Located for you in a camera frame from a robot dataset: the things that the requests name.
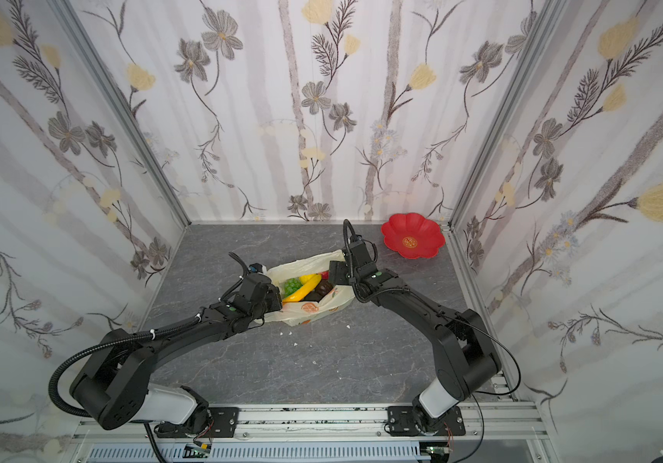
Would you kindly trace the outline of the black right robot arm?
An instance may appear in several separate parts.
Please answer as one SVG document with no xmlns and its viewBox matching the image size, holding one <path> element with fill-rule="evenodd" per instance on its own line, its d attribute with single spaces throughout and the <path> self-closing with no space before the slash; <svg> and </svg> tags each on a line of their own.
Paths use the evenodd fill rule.
<svg viewBox="0 0 663 463">
<path fill-rule="evenodd" d="M 442 306 L 398 274 L 377 268 L 377 250 L 368 244 L 364 238 L 349 238 L 343 248 L 345 261 L 333 264 L 329 277 L 351 287 L 357 301 L 397 314 L 430 342 L 435 380 L 413 404 L 427 419 L 439 420 L 502 370 L 495 342 L 476 312 Z"/>
</svg>

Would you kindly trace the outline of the cream printed plastic bag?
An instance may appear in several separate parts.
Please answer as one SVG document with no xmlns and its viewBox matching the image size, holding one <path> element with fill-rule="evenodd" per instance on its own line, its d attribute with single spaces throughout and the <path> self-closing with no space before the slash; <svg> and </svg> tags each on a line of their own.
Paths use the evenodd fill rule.
<svg viewBox="0 0 663 463">
<path fill-rule="evenodd" d="M 337 250 L 267 270 L 265 275 L 280 290 L 281 308 L 265 320 L 296 326 L 345 309 L 354 301 L 353 290 L 331 281 L 331 265 L 344 262 Z"/>
</svg>

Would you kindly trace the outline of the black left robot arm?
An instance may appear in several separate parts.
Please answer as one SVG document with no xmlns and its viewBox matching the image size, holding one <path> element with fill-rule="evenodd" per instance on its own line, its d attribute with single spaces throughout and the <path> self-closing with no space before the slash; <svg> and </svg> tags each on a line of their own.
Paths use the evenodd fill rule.
<svg viewBox="0 0 663 463">
<path fill-rule="evenodd" d="M 282 308 L 280 290 L 261 273 L 248 273 L 218 302 L 185 320 L 130 334 L 107 333 L 99 345 L 73 355 L 52 374 L 49 396 L 66 414 L 92 418 L 105 430 L 129 422 L 158 422 L 196 436 L 213 424 L 210 405 L 193 389 L 152 382 L 155 370 L 208 343 L 245 333 Z"/>
</svg>

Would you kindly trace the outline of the red flower-shaped plate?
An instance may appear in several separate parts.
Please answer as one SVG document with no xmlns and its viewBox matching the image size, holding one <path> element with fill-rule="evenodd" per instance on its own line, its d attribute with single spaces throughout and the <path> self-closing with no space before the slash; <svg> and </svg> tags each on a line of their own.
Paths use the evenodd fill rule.
<svg viewBox="0 0 663 463">
<path fill-rule="evenodd" d="M 440 225 L 418 213 L 397 213 L 382 226 L 385 246 L 407 260 L 431 259 L 445 246 Z"/>
</svg>

